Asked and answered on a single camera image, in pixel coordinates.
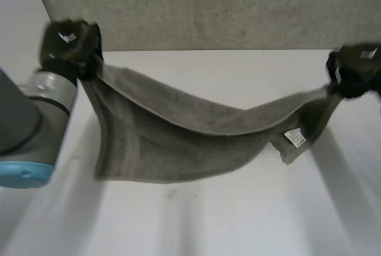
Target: fabric fold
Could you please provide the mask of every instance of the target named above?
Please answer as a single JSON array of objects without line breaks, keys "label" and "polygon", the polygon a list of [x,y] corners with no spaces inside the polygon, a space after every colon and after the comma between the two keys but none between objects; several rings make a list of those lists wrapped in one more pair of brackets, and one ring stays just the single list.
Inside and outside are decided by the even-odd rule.
[{"label": "fabric fold", "polygon": [[[286,164],[321,134],[340,102],[326,87],[248,110],[207,101],[128,68],[82,82],[102,128],[95,177],[171,183],[227,173],[271,142]],[[294,145],[285,133],[300,129]]]}]

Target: gray towel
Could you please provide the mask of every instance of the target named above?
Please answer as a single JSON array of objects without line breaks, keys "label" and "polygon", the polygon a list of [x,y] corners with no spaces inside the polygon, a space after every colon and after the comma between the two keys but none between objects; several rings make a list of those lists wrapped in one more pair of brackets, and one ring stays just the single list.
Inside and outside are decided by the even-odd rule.
[{"label": "gray towel", "polygon": [[[101,124],[96,179],[152,183],[236,170],[268,142],[290,164],[320,136],[341,100],[323,87],[240,110],[109,65],[83,86]],[[289,136],[293,129],[301,131]]]}]

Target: table surface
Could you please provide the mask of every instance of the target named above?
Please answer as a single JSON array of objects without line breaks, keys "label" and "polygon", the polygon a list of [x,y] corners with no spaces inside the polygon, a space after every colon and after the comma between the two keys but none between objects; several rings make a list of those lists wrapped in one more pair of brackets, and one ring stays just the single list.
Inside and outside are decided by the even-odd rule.
[{"label": "table surface", "polygon": [[[105,60],[250,108],[323,86],[327,54],[106,52]],[[376,255],[380,107],[373,95],[344,101],[313,148],[289,166],[268,145],[247,166],[197,182],[96,182],[99,125],[80,86],[50,184],[1,195],[0,211],[19,208],[4,255]]]}]

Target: gray fabric backdrop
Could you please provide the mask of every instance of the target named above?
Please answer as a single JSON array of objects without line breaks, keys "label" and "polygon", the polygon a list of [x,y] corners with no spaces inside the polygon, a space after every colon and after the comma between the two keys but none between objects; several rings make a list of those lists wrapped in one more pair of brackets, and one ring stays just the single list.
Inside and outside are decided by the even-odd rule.
[{"label": "gray fabric backdrop", "polygon": [[381,39],[381,0],[43,0],[97,21],[106,51],[331,49]]}]

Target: towel label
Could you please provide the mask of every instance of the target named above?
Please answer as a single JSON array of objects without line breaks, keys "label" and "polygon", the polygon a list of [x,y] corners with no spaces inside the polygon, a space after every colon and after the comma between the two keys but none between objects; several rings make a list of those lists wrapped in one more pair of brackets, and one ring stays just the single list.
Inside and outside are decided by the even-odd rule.
[{"label": "towel label", "polygon": [[305,142],[305,138],[302,135],[302,133],[300,132],[300,128],[293,129],[293,130],[286,132],[285,136],[297,148],[299,148],[299,146]]}]

